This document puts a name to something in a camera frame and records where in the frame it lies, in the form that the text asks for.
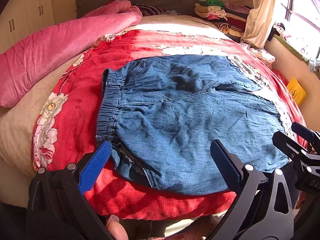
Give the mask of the left hand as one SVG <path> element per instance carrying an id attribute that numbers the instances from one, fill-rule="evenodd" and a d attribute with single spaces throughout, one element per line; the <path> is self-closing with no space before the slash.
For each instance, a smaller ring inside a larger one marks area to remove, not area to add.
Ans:
<path id="1" fill-rule="evenodd" d="M 110 215 L 106 222 L 106 230 L 116 239 L 116 240 L 128 240 L 129 237 L 120 224 L 119 218 L 116 215 Z"/>

